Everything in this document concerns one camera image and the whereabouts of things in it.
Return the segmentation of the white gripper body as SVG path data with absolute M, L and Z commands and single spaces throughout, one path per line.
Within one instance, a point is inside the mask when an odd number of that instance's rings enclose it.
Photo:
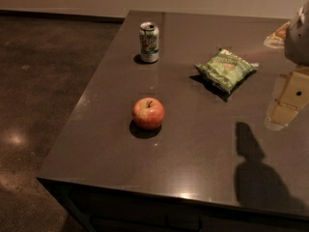
M 286 30 L 285 56 L 298 65 L 309 66 L 309 1 L 298 10 Z

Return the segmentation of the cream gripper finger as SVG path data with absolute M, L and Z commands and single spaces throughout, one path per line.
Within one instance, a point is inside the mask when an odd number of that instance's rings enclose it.
M 284 119 L 289 125 L 299 111 L 309 103 L 309 69 L 295 69 L 289 74 L 282 75 L 285 75 L 287 80 L 278 101 L 286 108 Z
M 267 107 L 265 126 L 272 131 L 280 131 L 287 125 L 284 119 L 286 108 L 279 104 L 279 96 L 282 94 L 287 77 L 279 75 L 273 86 L 270 103 Z

